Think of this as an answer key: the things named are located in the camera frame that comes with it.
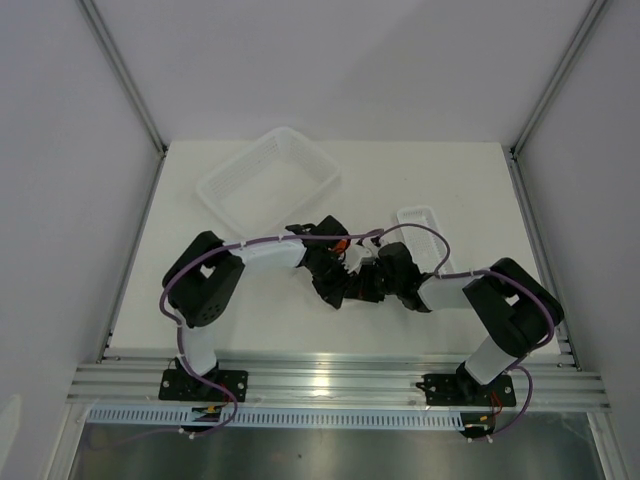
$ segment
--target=white backdrop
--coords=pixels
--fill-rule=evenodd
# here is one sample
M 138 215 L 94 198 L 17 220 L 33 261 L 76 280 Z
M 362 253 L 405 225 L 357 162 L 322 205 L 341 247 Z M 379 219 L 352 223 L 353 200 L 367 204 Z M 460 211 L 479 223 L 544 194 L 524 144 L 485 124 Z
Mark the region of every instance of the white backdrop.
M 514 142 L 589 0 L 98 0 L 165 141 Z
M 73 1 L 3 3 L 0 45 L 0 408 L 23 399 L 0 476 L 26 480 L 97 351 L 156 160 Z
M 612 2 L 524 153 L 571 336 L 640 476 L 640 3 Z

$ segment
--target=robotic arm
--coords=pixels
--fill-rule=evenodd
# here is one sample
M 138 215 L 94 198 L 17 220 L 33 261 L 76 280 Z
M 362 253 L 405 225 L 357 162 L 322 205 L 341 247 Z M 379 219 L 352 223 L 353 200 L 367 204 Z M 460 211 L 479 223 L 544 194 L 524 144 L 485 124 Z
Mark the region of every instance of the robotic arm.
M 489 336 L 458 367 L 455 381 L 449 386 L 453 389 L 450 399 L 454 398 L 449 405 L 483 405 L 486 392 L 501 374 L 538 346 L 549 332 L 548 318 L 540 304 L 554 326 L 564 318 L 557 300 L 509 258 L 499 260 L 483 275 L 454 275 L 442 281 L 440 276 L 421 273 L 401 242 L 382 245 L 374 238 L 365 245 L 362 241 L 304 239 L 348 236 L 331 216 L 318 225 L 292 225 L 287 230 L 303 239 L 245 246 L 214 255 L 201 268 L 185 273 L 170 290 L 169 303 L 187 327 L 183 331 L 184 355 L 197 374 L 210 375 L 217 369 L 212 323 L 224 312 L 240 277 L 273 268 L 307 268 L 316 292 L 336 309 L 344 299 L 378 303 L 387 295 L 395 295 L 406 308 L 423 313 L 473 308 Z M 194 259 L 224 244 L 212 232 L 198 235 L 167 272 L 163 286 Z M 510 282 L 500 280 L 504 277 Z M 425 384 L 418 384 L 418 388 L 425 391 L 429 401 Z M 447 403 L 436 399 L 434 404 Z

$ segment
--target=white table surface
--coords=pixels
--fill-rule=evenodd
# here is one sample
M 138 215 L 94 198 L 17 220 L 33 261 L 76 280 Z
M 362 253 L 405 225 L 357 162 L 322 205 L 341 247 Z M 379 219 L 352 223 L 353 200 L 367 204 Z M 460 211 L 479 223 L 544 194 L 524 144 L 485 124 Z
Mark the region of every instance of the white table surface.
M 197 180 L 248 142 L 173 142 L 155 193 L 110 342 L 118 349 L 175 348 L 176 329 L 158 310 L 161 280 L 194 237 L 235 236 L 195 193 Z M 288 223 L 334 215 L 350 233 L 397 223 L 428 205 L 468 270 L 512 257 L 537 272 L 507 164 L 497 143 L 319 142 L 342 168 L 338 185 Z M 316 295 L 303 269 L 245 276 L 216 321 L 216 348 L 269 352 L 466 354 L 487 333 L 471 310 L 420 314 L 395 298 L 349 302 L 339 311 Z M 538 354 L 557 354 L 554 340 Z

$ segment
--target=white plastic basket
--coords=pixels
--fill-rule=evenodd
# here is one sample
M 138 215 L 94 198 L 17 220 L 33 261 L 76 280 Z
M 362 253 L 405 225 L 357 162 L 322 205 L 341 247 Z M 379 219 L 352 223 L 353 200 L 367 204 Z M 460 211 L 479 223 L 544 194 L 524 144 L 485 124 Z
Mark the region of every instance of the white plastic basket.
M 276 128 L 200 179 L 198 196 L 243 238 L 277 233 L 317 200 L 340 167 L 308 138 Z
M 430 207 L 405 207 L 398 210 L 398 223 L 417 223 L 434 229 L 436 232 L 446 235 L 440 229 L 436 215 Z M 435 235 L 431 235 L 419 228 L 405 227 L 401 228 L 404 243 L 411 253 L 413 262 L 418 266 L 421 272 L 431 272 L 442 261 L 447 250 L 442 241 Z M 453 259 L 449 256 L 449 260 L 442 266 L 441 273 L 453 273 Z

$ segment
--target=purple wire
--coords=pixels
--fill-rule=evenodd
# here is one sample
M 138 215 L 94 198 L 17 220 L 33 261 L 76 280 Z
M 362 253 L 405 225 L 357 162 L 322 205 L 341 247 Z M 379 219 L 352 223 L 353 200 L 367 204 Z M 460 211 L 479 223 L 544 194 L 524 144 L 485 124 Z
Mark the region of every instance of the purple wire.
M 124 438 L 122 440 L 119 440 L 117 442 L 114 443 L 110 443 L 108 445 L 104 445 L 102 447 L 94 447 L 93 445 L 91 445 L 91 439 L 88 438 L 88 435 L 90 435 L 91 430 L 89 429 L 87 432 L 87 440 L 84 442 L 84 446 L 87 447 L 88 450 L 91 450 L 92 452 L 101 452 L 103 450 L 109 450 L 111 448 L 117 448 L 120 447 L 122 445 L 126 445 L 127 443 L 130 442 L 135 442 L 137 440 L 140 440 L 142 438 L 146 438 L 146 437 L 150 437 L 151 435 L 155 435 L 156 433 L 179 433 L 180 430 L 176 427 L 166 427 L 166 428 L 155 428 L 153 430 L 149 430 L 147 432 L 142 432 L 142 433 L 138 433 L 137 435 L 132 435 L 130 437 Z
M 390 227 L 386 229 L 384 232 L 382 232 L 382 235 L 380 235 L 380 238 L 384 237 L 387 233 L 391 233 L 394 230 L 397 230 L 399 228 L 404 228 L 404 227 L 414 227 L 414 228 L 420 228 L 422 230 L 426 230 L 433 236 L 438 237 L 440 241 L 444 244 L 444 247 L 446 249 L 444 258 L 440 260 L 440 263 L 436 265 L 436 268 L 434 268 L 433 272 L 431 272 L 432 275 L 435 275 L 436 273 L 438 273 L 440 269 L 443 267 L 443 265 L 447 263 L 447 261 L 449 260 L 449 257 L 451 256 L 451 245 L 449 245 L 449 242 L 447 242 L 447 239 L 444 238 L 444 236 L 437 230 L 434 230 L 433 228 L 429 228 L 426 225 L 420 225 L 419 223 L 400 223 L 398 225 L 394 225 L 393 227 Z
M 531 373 L 529 372 L 529 370 L 524 368 L 522 365 L 516 365 L 511 369 L 520 370 L 524 372 L 524 374 L 527 376 L 527 381 L 529 382 L 529 390 L 527 391 L 527 398 L 525 398 L 524 404 L 522 405 L 522 408 L 520 409 L 516 417 L 513 420 L 511 420 L 511 422 L 509 422 L 507 425 L 502 427 L 500 430 L 493 432 L 493 434 L 491 435 L 492 437 L 495 437 L 496 435 L 502 435 L 508 430 L 511 430 L 514 427 L 514 425 L 522 419 L 525 412 L 529 409 L 529 405 L 531 404 L 531 397 L 533 397 L 533 377 L 531 376 Z

